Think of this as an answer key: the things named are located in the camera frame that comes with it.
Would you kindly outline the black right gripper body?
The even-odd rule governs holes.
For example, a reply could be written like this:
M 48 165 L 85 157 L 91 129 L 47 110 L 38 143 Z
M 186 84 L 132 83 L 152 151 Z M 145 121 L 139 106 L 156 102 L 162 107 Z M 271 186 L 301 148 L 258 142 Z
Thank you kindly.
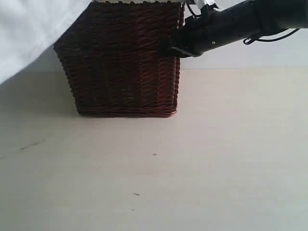
M 184 25 L 173 30 L 167 37 L 159 40 L 157 52 L 160 57 L 199 57 L 202 51 L 195 51 L 194 33 L 198 29 L 203 29 L 210 21 L 211 15 L 216 11 L 216 7 L 202 7 L 199 14 L 196 14 L 191 7 L 188 7 L 191 16 L 185 18 Z

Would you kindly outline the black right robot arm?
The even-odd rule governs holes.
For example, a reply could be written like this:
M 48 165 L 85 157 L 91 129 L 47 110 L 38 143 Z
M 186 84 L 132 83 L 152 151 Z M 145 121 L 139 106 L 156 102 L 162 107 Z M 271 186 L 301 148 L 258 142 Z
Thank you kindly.
M 181 28 L 175 29 L 158 45 L 163 57 L 199 57 L 203 53 L 242 40 L 245 45 L 269 42 L 291 29 L 294 34 L 308 27 L 306 0 L 244 0 L 221 9 L 213 0 L 188 0 L 200 14 L 191 12 Z

